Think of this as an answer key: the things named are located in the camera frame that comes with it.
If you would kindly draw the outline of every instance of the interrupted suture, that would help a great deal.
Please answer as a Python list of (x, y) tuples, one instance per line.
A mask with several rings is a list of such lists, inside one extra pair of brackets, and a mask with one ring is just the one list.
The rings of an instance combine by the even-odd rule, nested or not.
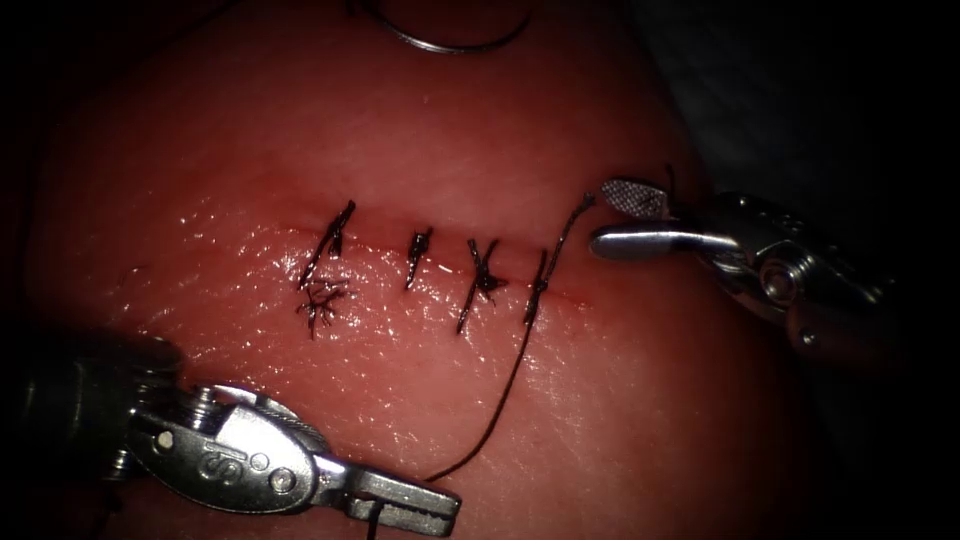
[(430, 236), (433, 235), (433, 227), (427, 227), (427, 232), (413, 233), (410, 240), (410, 250), (407, 253), (407, 260), (410, 261), (410, 270), (407, 272), (407, 281), (403, 285), (404, 290), (409, 290), (413, 285), (413, 278), (417, 274), (417, 266), (420, 264), (420, 257), (430, 249)]
[(500, 279), (490, 273), (490, 256), (493, 255), (493, 250), (497, 248), (499, 243), (500, 240), (498, 239), (490, 242), (490, 245), (487, 246), (486, 253), (484, 253), (481, 258), (480, 252), (477, 251), (477, 241), (473, 238), (467, 240), (467, 247), (470, 248), (470, 256), (473, 257), (473, 266), (476, 274), (473, 277), (473, 282), (470, 283), (467, 300), (463, 303), (463, 309), (460, 310), (460, 319), (457, 321), (457, 335), (463, 331), (463, 324), (467, 321), (467, 315), (470, 313), (470, 307), (473, 305), (473, 297), (476, 296), (477, 290), (480, 290), (480, 294), (485, 300), (489, 300), (496, 306), (497, 304), (493, 301), (493, 298), (490, 297), (490, 293), (507, 284), (506, 280)]
[(320, 256), (323, 254), (323, 248), (325, 248), (328, 243), (330, 244), (330, 248), (327, 250), (327, 254), (330, 255), (330, 258), (337, 259), (340, 257), (340, 252), (343, 250), (343, 227), (350, 221), (350, 216), (353, 215), (353, 211), (356, 210), (356, 208), (357, 205), (352, 200), (348, 201), (347, 207), (337, 214), (337, 217), (327, 226), (327, 232), (324, 233), (323, 238), (320, 239), (320, 243), (317, 244), (317, 249), (314, 250), (313, 256), (310, 257), (310, 262), (307, 263), (306, 268), (303, 269), (303, 273), (300, 275), (300, 280), (297, 282), (298, 291), (302, 291), (304, 287), (310, 284), (313, 273), (317, 269), (317, 262), (319, 262)]
[(577, 218), (579, 218), (584, 212), (586, 212), (595, 204), (596, 198), (593, 196), (593, 194), (584, 193), (583, 200), (573, 210), (573, 212), (571, 212), (570, 217), (567, 219), (566, 225), (563, 227), (563, 231), (560, 233), (560, 238), (557, 239), (557, 245), (553, 249), (553, 256), (550, 258), (549, 266), (546, 266), (545, 264), (547, 260), (546, 250), (540, 252), (540, 263), (537, 267), (537, 275), (533, 280), (530, 299), (527, 301), (527, 306), (524, 310), (523, 324), (526, 326), (526, 330), (523, 333), (523, 340), (520, 342), (520, 351), (517, 353), (517, 358), (513, 362), (513, 369), (510, 371), (510, 376), (507, 378), (507, 384), (504, 386), (503, 392), (500, 394), (500, 400), (497, 402), (497, 407), (493, 411), (493, 416), (490, 417), (490, 421), (487, 423), (487, 428), (483, 431), (483, 434), (480, 435), (480, 440), (477, 441), (477, 444), (475, 444), (474, 447), (467, 452), (467, 455), (465, 455), (462, 459), (453, 465), (450, 465), (446, 469), (424, 478), (424, 481), (433, 482), (439, 480), (440, 478), (447, 476), (448, 474), (469, 463), (470, 460), (480, 453), (480, 450), (483, 449), (483, 446), (487, 443), (490, 435), (493, 434), (493, 430), (497, 426), (497, 422), (500, 420), (500, 415), (503, 413), (503, 406), (507, 403), (507, 398), (510, 396), (510, 389), (513, 388), (513, 382), (517, 378), (517, 371), (520, 369), (520, 364), (523, 362), (523, 357), (527, 352), (527, 344), (530, 342), (530, 333), (533, 331), (534, 323), (537, 320), (537, 313), (540, 310), (540, 296), (546, 292), (547, 287), (550, 284), (550, 276), (553, 275), (553, 271), (557, 268), (557, 261), (560, 259), (560, 250), (563, 249), (563, 245), (566, 243), (567, 237), (570, 235), (570, 229), (573, 228), (573, 224), (576, 223)]
[(307, 301), (297, 306), (297, 313), (305, 311), (307, 313), (307, 328), (310, 329), (310, 339), (317, 338), (317, 315), (320, 316), (320, 322), (324, 326), (333, 325), (330, 319), (336, 317), (337, 312), (331, 304), (334, 300), (347, 296), (354, 296), (355, 291), (348, 291), (344, 287), (350, 284), (350, 280), (342, 279), (340, 281), (315, 280), (306, 288)]

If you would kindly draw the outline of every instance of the black suture thread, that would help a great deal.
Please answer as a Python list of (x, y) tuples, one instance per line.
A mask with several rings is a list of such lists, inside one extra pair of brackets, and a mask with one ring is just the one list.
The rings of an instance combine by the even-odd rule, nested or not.
[(350, 221), (350, 216), (356, 208), (357, 205), (352, 200), (347, 201), (347, 207), (337, 214), (330, 225), (327, 225), (327, 232), (320, 239), (317, 249), (310, 257), (310, 262), (307, 263), (307, 267), (303, 269), (303, 274), (300, 275), (300, 280), (297, 282), (298, 291), (302, 291), (308, 285), (310, 278), (313, 277), (313, 272), (317, 269), (317, 262), (323, 255), (323, 248), (326, 247), (327, 242), (330, 242), (330, 249), (327, 250), (327, 254), (334, 259), (340, 257), (340, 252), (343, 249), (343, 227), (347, 224), (347, 221)]
[(367, 540), (377, 540), (377, 525), (380, 524), (380, 512), (383, 511), (383, 501), (373, 503), (370, 510), (370, 522), (367, 525)]
[(490, 417), (490, 421), (487, 423), (487, 428), (483, 431), (483, 435), (480, 436), (480, 440), (477, 441), (477, 444), (474, 445), (473, 449), (471, 449), (466, 456), (446, 469), (424, 478), (425, 482), (434, 482), (439, 480), (440, 478), (455, 472), (469, 463), (470, 460), (480, 453), (480, 450), (483, 449), (483, 446), (487, 443), (490, 435), (493, 434), (493, 430), (497, 426), (497, 422), (499, 422), (500, 416), (503, 413), (503, 407), (507, 403), (507, 398), (510, 396), (510, 390), (513, 388), (513, 383), (517, 378), (517, 371), (520, 369), (520, 364), (523, 362), (523, 357), (527, 352), (527, 344), (530, 343), (530, 333), (533, 331), (533, 325), (534, 322), (536, 322), (537, 312), (539, 311), (540, 307), (540, 295), (547, 290), (550, 276), (553, 275), (553, 271), (557, 267), (557, 259), (560, 258), (560, 250), (563, 248), (563, 244), (567, 241), (567, 237), (570, 234), (570, 229), (573, 227), (573, 224), (576, 222), (577, 218), (579, 218), (581, 214), (586, 212), (594, 204), (596, 204), (596, 197), (594, 197), (592, 193), (584, 193), (583, 200), (570, 214), (570, 218), (567, 219), (567, 223), (563, 227), (563, 232), (560, 234), (560, 238), (557, 239), (557, 246), (553, 250), (553, 256), (550, 259), (550, 265), (547, 267), (546, 271), (544, 271), (544, 266), (547, 260), (547, 252), (546, 250), (542, 250), (540, 252), (540, 264), (537, 266), (537, 276), (533, 280), (533, 290), (530, 293), (530, 300), (527, 302), (527, 309), (524, 313), (523, 322), (527, 328), (523, 333), (523, 341), (520, 343), (520, 351), (517, 353), (517, 358), (513, 362), (513, 369), (510, 370), (510, 376), (507, 378), (507, 384), (503, 388), (503, 393), (500, 394), (500, 400), (497, 402), (497, 407), (493, 411), (493, 416)]
[(493, 250), (500, 244), (499, 239), (495, 239), (487, 246), (486, 253), (480, 258), (480, 252), (477, 251), (477, 241), (473, 238), (467, 240), (467, 247), (470, 248), (470, 255), (473, 257), (473, 266), (476, 269), (476, 275), (470, 283), (470, 290), (467, 292), (467, 300), (463, 303), (463, 309), (460, 310), (460, 318), (457, 320), (457, 335), (463, 331), (463, 325), (467, 321), (467, 315), (470, 313), (470, 307), (473, 306), (473, 297), (476, 296), (477, 289), (484, 299), (493, 302), (490, 293), (507, 284), (506, 280), (500, 279), (490, 273), (490, 256)]
[(335, 317), (337, 312), (330, 306), (330, 304), (334, 300), (356, 294), (355, 291), (346, 291), (341, 288), (349, 283), (349, 279), (342, 279), (340, 281), (317, 280), (311, 283), (311, 285), (322, 285), (320, 289), (311, 289), (309, 286), (307, 287), (307, 301), (297, 306), (296, 312), (307, 312), (307, 328), (310, 329), (311, 340), (316, 340), (317, 338), (317, 314), (320, 314), (320, 322), (323, 323), (324, 326), (333, 326), (333, 321), (330, 320), (330, 316), (332, 315)]
[[(540, 252), (540, 267), (537, 269), (537, 276), (540, 276), (540, 273), (543, 272), (544, 262), (547, 260), (547, 251), (542, 250)], [(490, 421), (487, 422), (487, 427), (483, 431), (483, 434), (480, 435), (480, 440), (477, 441), (477, 444), (467, 452), (467, 455), (463, 456), (459, 461), (450, 465), (446, 469), (434, 473), (423, 480), (425, 482), (434, 482), (447, 476), (448, 474), (456, 471), (460, 467), (463, 467), (470, 462), (477, 454), (480, 453), (480, 450), (483, 449), (483, 446), (487, 444), (487, 439), (490, 438), (490, 435), (493, 434), (493, 429), (497, 427), (497, 422), (500, 420), (500, 415), (503, 413), (503, 407), (507, 404), (507, 397), (510, 396), (510, 389), (513, 388), (513, 381), (517, 378), (517, 371), (520, 369), (520, 363), (523, 361), (523, 355), (527, 352), (527, 343), (530, 341), (530, 332), (533, 330), (533, 324), (528, 324), (526, 330), (523, 332), (523, 341), (520, 343), (520, 352), (517, 354), (516, 360), (513, 361), (513, 369), (510, 370), (510, 376), (507, 377), (507, 384), (503, 389), (503, 392), (500, 394), (500, 400), (497, 402), (497, 407), (493, 410), (493, 416), (490, 417)]]
[(430, 249), (430, 236), (433, 235), (433, 227), (427, 227), (427, 232), (413, 232), (413, 239), (410, 240), (410, 250), (407, 253), (407, 260), (410, 261), (410, 271), (407, 272), (407, 281), (403, 285), (403, 290), (409, 290), (413, 285), (413, 278), (417, 274), (417, 266), (422, 257)]

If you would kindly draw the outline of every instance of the skin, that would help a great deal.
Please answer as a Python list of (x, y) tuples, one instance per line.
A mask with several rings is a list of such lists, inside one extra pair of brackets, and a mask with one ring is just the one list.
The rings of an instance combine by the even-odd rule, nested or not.
[[(483, 39), (523, 10), (489, 13), (398, 9), (396, 22)], [(451, 57), (338, 2), (251, 0), (83, 101), (50, 140), (24, 261), (40, 316), (170, 339), (185, 385), (263, 390), (338, 456), (414, 477), (482, 433), (540, 249), (584, 191), (614, 174), (665, 183), (669, 162), (679, 198), (705, 193), (622, 14), (577, 2), (538, 7), (498, 52)], [(347, 278), (356, 295), (311, 340), (296, 281), (347, 199), (357, 210), (343, 255), (321, 259), (317, 276)], [(823, 463), (779, 334), (691, 257), (591, 257), (589, 231), (616, 219), (600, 207), (578, 222), (494, 435), (438, 482), (465, 501), (454, 537), (796, 529)], [(404, 292), (410, 236), (427, 225), (430, 251)], [(481, 252), (501, 240), (490, 270), (509, 285), (492, 293), (496, 307), (477, 298), (456, 336), (468, 238)], [(365, 531), (325, 509), (227, 515), (149, 481), (121, 497), (104, 538)]]

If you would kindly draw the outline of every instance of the shiny wet tissue surface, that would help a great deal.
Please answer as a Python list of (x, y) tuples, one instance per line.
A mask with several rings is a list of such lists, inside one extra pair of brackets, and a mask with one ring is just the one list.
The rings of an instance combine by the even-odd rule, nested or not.
[[(436, 22), (401, 11), (411, 27)], [(270, 393), (344, 458), (437, 472), (486, 427), (540, 252), (582, 194), (617, 174), (665, 183), (667, 162), (680, 198), (701, 194), (620, 21), (550, 3), (507, 47), (453, 57), (337, 2), (244, 2), (55, 130), (31, 302), (168, 338), (188, 381)], [(311, 339), (298, 280), (348, 200), (341, 256), (321, 257), (315, 277), (353, 294)], [(589, 231), (613, 220), (595, 208), (573, 228), (493, 436), (438, 482), (464, 500), (454, 538), (750, 534), (809, 510), (815, 444), (783, 350), (692, 259), (593, 259)], [(428, 226), (404, 291), (411, 235)], [(500, 240), (490, 271), (508, 284), (496, 305), (478, 295), (457, 336), (470, 238), (481, 252)], [(365, 533), (327, 510), (225, 515), (150, 482), (121, 497), (103, 538)]]

